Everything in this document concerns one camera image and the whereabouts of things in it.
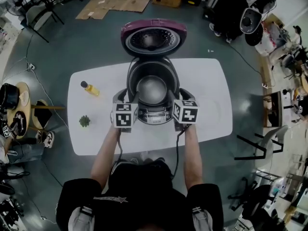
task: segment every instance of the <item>small succulent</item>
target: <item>small succulent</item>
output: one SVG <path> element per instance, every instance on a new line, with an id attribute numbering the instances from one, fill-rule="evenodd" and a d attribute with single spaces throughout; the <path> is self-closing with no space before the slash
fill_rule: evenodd
<path id="1" fill-rule="evenodd" d="M 81 124 L 83 128 L 87 127 L 90 123 L 90 119 L 88 118 L 87 115 L 84 115 L 80 118 L 79 123 Z"/>

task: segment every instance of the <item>fan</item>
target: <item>fan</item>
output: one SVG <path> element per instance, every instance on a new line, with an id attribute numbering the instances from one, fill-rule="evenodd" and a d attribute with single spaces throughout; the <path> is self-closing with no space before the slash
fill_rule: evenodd
<path id="1" fill-rule="evenodd" d="M 26 0 L 6 0 L 5 7 L 12 15 L 25 15 L 26 14 Z"/>

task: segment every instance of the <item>green floor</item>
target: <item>green floor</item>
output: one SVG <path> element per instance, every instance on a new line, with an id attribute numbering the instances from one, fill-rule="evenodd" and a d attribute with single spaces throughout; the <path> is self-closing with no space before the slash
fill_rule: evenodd
<path id="1" fill-rule="evenodd" d="M 119 64 L 131 61 L 121 46 L 121 27 L 134 20 L 146 18 L 166 18 L 184 23 L 188 36 L 184 45 L 170 58 L 216 58 L 219 60 L 229 86 L 232 111 L 233 133 L 230 136 L 200 143 L 204 165 L 204 181 L 219 186 L 224 209 L 225 225 L 235 222 L 241 209 L 237 212 L 230 210 L 229 194 L 235 193 L 242 177 L 249 177 L 253 171 L 252 161 L 234 161 L 233 157 L 251 155 L 252 148 L 236 139 L 240 134 L 253 138 L 255 132 L 262 133 L 262 87 L 261 78 L 241 59 L 223 38 L 217 38 L 208 27 L 208 21 L 203 20 L 202 8 L 182 5 L 173 9 L 148 4 L 143 13 L 109 11 L 103 20 L 76 20 L 75 17 L 89 0 L 80 2 L 73 0 L 65 5 L 58 4 L 55 11 L 65 25 L 55 23 L 50 19 L 40 30 L 40 33 L 50 41 L 46 43 L 34 35 L 28 49 L 28 61 L 34 64 L 39 80 L 55 105 L 67 105 L 69 80 L 74 72 L 96 68 L 105 65 Z M 9 58 L 5 75 L 12 76 L 26 69 L 24 60 L 13 65 L 25 56 L 31 33 L 24 30 Z M 246 44 L 244 37 L 232 43 L 244 58 L 258 69 L 257 52 Z M 24 81 L 28 84 L 31 99 L 45 99 L 40 84 L 33 73 L 22 72 L 8 79 L 7 82 L 16 84 Z M 66 110 L 59 114 L 67 121 Z M 88 177 L 94 156 L 77 156 L 72 148 L 68 129 L 55 115 L 50 120 L 47 130 L 55 132 L 55 142 L 52 149 L 45 149 L 43 161 L 33 161 L 26 164 L 31 172 L 24 178 L 28 192 L 41 215 L 55 222 L 55 208 L 61 186 L 50 174 L 52 173 L 61 184 L 67 180 Z M 139 156 L 126 154 L 125 158 Z M 175 148 L 154 151 L 151 157 L 162 156 L 166 159 L 171 170 L 176 162 Z M 174 179 L 174 188 L 186 193 L 183 178 L 183 148 L 180 148 L 180 164 Z M 30 202 L 24 183 L 12 180 L 19 200 L 25 203 L 23 221 L 29 230 L 58 230 L 56 225 L 43 221 L 36 207 Z"/>

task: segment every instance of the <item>bottle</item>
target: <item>bottle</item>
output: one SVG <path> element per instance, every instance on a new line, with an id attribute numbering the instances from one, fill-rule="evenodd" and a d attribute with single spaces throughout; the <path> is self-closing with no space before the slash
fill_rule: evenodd
<path id="1" fill-rule="evenodd" d="M 82 81 L 80 85 L 90 94 L 94 96 L 98 96 L 100 94 L 100 91 L 97 90 L 94 86 L 88 85 L 86 81 Z"/>

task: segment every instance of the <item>purple lid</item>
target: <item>purple lid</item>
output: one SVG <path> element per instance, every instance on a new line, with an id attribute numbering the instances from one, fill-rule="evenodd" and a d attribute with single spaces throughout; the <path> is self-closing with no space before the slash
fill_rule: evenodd
<path id="1" fill-rule="evenodd" d="M 121 30 L 124 49 L 133 56 L 166 56 L 185 41 L 186 26 L 165 19 L 127 23 Z"/>

